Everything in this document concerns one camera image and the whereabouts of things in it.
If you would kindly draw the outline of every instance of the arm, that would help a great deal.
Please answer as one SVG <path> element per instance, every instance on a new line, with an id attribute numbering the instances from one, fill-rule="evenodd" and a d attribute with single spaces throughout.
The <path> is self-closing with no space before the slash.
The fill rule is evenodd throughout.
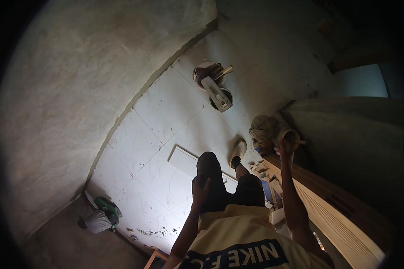
<path id="1" fill-rule="evenodd" d="M 320 249 L 317 239 L 311 232 L 308 223 L 308 213 L 295 189 L 292 180 L 293 148 L 287 141 L 280 142 L 280 148 L 275 148 L 280 155 L 281 178 L 283 181 L 283 204 L 287 227 L 292 234 L 292 240 L 301 245 L 305 251 L 312 253 L 335 268 L 334 262 Z"/>
<path id="2" fill-rule="evenodd" d="M 198 235 L 199 213 L 203 203 L 208 197 L 209 185 L 211 183 L 211 180 L 208 179 L 205 183 L 205 187 L 202 189 L 199 180 L 201 180 L 201 178 L 197 176 L 192 182 L 193 204 L 190 209 L 190 214 L 187 217 L 177 240 L 172 246 L 171 255 L 165 266 L 163 266 L 164 269 L 172 269 L 177 266 L 178 263 L 184 259 L 190 245 Z"/>

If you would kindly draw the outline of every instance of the white tiled floor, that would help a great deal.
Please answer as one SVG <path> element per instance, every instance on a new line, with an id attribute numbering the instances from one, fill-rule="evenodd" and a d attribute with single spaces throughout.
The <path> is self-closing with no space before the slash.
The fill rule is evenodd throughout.
<path id="1" fill-rule="evenodd" d="M 294 4 L 277 1 L 276 12 L 265 13 L 264 7 L 242 12 L 219 1 L 219 12 L 230 11 L 227 18 L 219 16 L 220 30 L 186 51 L 136 102 L 87 188 L 93 197 L 111 197 L 121 209 L 121 234 L 135 234 L 139 239 L 134 243 L 141 248 L 155 245 L 170 252 L 192 204 L 192 178 L 167 162 L 175 145 L 196 156 L 214 152 L 222 170 L 235 176 L 228 156 L 238 137 L 248 143 L 242 163 L 248 167 L 261 160 L 248 134 L 254 117 L 270 115 L 291 99 L 307 99 L 314 91 L 335 90 L 326 63 L 314 56 L 324 59 L 333 53 L 314 30 L 323 14 L 309 15 L 309 9 L 318 8 L 308 2 L 308 8 L 294 10 Z M 291 15 L 283 16 L 279 9 Z M 266 18 L 256 19 L 254 13 Z M 206 92 L 192 80 L 193 68 L 204 59 L 233 65 L 224 83 L 233 107 L 224 113 L 208 104 Z M 236 183 L 228 182 L 226 188 L 233 192 Z"/>

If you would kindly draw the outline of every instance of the black pants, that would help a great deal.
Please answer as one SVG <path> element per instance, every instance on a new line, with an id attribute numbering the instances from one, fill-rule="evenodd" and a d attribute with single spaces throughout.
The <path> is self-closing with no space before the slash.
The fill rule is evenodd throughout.
<path id="1" fill-rule="evenodd" d="M 198 176 L 202 176 L 202 188 L 205 186 L 206 180 L 211 179 L 208 198 L 202 206 L 201 213 L 224 211 L 228 204 L 265 206 L 262 182 L 255 175 L 248 173 L 240 177 L 237 190 L 232 194 L 226 191 L 220 164 L 214 153 L 205 152 L 202 154 L 196 168 L 198 169 Z"/>

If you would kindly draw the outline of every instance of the foot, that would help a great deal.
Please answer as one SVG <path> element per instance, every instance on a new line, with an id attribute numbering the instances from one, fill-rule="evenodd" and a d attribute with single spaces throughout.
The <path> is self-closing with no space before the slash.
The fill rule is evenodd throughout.
<path id="1" fill-rule="evenodd" d="M 235 147 L 233 148 L 233 153 L 231 158 L 229 159 L 229 167 L 234 169 L 232 164 L 232 159 L 236 156 L 239 156 L 241 159 L 244 158 L 244 155 L 247 152 L 247 143 L 244 139 L 238 139 L 235 143 Z"/>

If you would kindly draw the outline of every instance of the man's right hand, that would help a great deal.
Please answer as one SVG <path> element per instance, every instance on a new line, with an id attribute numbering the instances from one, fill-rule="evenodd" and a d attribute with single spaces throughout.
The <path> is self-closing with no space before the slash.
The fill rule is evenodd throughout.
<path id="1" fill-rule="evenodd" d="M 284 167 L 291 168 L 292 163 L 293 163 L 293 153 L 294 153 L 292 145 L 286 140 L 281 140 L 280 148 L 274 148 L 274 149 L 275 149 L 276 154 L 278 156 L 280 156 L 281 166 L 284 165 Z"/>

